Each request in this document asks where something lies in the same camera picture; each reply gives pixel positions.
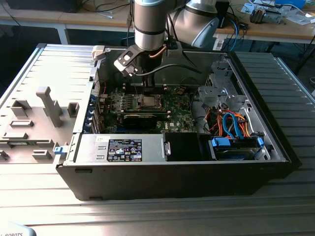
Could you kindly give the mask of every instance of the wooden desk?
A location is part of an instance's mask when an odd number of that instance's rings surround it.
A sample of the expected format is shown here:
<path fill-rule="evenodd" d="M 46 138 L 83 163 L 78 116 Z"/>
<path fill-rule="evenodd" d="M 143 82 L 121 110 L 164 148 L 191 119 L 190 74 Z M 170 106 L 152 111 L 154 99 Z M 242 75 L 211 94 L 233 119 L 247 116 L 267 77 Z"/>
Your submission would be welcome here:
<path fill-rule="evenodd" d="M 292 21 L 283 18 L 280 24 L 262 23 L 254 24 L 250 22 L 250 15 L 241 13 L 242 5 L 248 1 L 246 0 L 231 0 L 232 8 L 235 15 L 240 21 L 249 24 L 248 31 L 245 35 L 245 39 L 249 40 L 261 40 L 261 41 L 272 41 L 272 42 L 289 42 L 289 43 L 310 43 L 311 39 L 315 34 L 315 24 L 307 24 L 301 26 Z M 303 8 L 305 12 L 315 11 L 315 6 L 308 4 Z M 234 33 L 232 25 L 227 26 L 223 29 L 218 29 L 216 43 L 216 50 L 220 49 L 224 39 L 230 37 Z"/>
<path fill-rule="evenodd" d="M 95 4 L 108 2 L 108 0 L 95 0 Z M 99 10 L 114 8 L 123 4 L 127 4 L 127 0 L 118 0 L 114 4 L 101 7 Z M 40 10 L 14 10 L 4 2 L 5 9 L 14 17 L 14 19 L 22 26 L 55 28 L 58 31 L 62 44 L 69 44 L 67 29 L 76 30 L 101 30 L 101 31 L 127 31 L 127 19 L 129 7 L 124 6 L 112 10 L 112 19 L 80 9 L 78 13 L 64 13 L 59 11 L 40 11 Z M 86 4 L 87 9 L 94 9 L 93 4 Z M 0 4 L 0 25 L 16 26 L 17 23 L 12 20 L 10 15 L 4 10 Z"/>
<path fill-rule="evenodd" d="M 99 5 L 107 0 L 95 0 L 95 4 Z M 250 22 L 249 14 L 240 13 L 242 5 L 246 0 L 231 0 L 235 14 L 242 22 L 249 24 L 249 29 L 245 35 L 245 39 L 263 40 L 276 42 L 294 42 L 309 43 L 315 34 L 314 24 L 301 26 L 287 19 L 277 24 L 263 23 L 253 24 Z M 99 10 L 109 9 L 122 4 L 126 4 L 127 0 L 118 0 L 115 4 L 101 7 Z M 62 44 L 69 44 L 67 37 L 67 29 L 77 30 L 104 30 L 104 31 L 127 31 L 127 18 L 129 7 L 124 6 L 113 10 L 111 14 L 113 19 L 94 12 L 88 12 L 81 9 L 78 13 L 63 13 L 57 11 L 37 11 L 37 10 L 13 10 L 7 3 L 4 4 L 5 9 L 19 22 L 22 26 L 49 27 L 58 30 Z M 87 9 L 93 9 L 92 3 L 86 4 Z M 315 11 L 314 6 L 306 5 L 305 11 Z M 7 14 L 0 4 L 0 24 L 17 25 Z M 234 32 L 232 26 L 224 29 L 217 29 L 215 37 L 216 43 L 214 49 L 219 50 L 224 39 L 230 37 Z"/>

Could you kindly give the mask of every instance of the robotic arm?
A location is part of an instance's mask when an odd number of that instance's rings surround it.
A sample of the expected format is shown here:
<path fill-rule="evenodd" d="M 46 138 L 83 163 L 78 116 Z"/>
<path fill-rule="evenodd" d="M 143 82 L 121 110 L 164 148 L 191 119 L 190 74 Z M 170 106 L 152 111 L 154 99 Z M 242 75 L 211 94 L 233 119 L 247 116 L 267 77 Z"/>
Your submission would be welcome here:
<path fill-rule="evenodd" d="M 134 0 L 135 45 L 129 47 L 114 63 L 125 75 L 150 74 L 161 65 L 165 26 L 176 32 L 179 41 L 198 48 L 206 48 L 215 33 L 219 20 L 216 17 L 216 0 Z M 172 23 L 167 20 L 168 14 Z M 154 87 L 154 73 L 144 76 L 144 85 Z"/>

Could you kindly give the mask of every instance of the warning label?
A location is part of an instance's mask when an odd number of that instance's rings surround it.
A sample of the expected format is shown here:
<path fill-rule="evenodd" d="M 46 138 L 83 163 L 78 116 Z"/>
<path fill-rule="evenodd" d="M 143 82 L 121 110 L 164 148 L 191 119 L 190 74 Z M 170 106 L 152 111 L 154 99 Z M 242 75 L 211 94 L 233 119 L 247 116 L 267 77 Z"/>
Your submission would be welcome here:
<path fill-rule="evenodd" d="M 142 161 L 142 140 L 110 139 L 107 161 Z"/>

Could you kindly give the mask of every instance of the copper pipe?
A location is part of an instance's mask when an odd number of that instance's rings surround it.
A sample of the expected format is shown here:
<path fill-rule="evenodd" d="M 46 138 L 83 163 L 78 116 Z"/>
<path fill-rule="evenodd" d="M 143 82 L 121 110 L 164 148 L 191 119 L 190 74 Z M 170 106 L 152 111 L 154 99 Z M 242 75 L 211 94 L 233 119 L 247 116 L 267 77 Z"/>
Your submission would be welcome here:
<path fill-rule="evenodd" d="M 159 52 L 157 52 L 156 54 L 154 54 L 154 55 L 149 55 L 149 58 L 157 58 L 159 55 L 161 55 L 165 50 L 167 49 L 167 47 L 166 46 L 164 46 L 164 47 L 162 47 L 162 49 L 159 51 Z"/>

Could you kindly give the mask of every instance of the motherboard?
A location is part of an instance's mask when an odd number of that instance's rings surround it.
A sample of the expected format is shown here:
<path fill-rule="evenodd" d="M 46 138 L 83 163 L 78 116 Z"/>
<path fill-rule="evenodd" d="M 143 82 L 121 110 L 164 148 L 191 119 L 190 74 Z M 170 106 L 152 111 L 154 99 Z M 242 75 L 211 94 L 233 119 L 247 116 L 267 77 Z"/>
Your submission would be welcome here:
<path fill-rule="evenodd" d="M 103 95 L 104 132 L 159 134 L 196 132 L 190 111 L 193 90 L 164 87 L 149 95 L 140 88 L 115 88 Z"/>

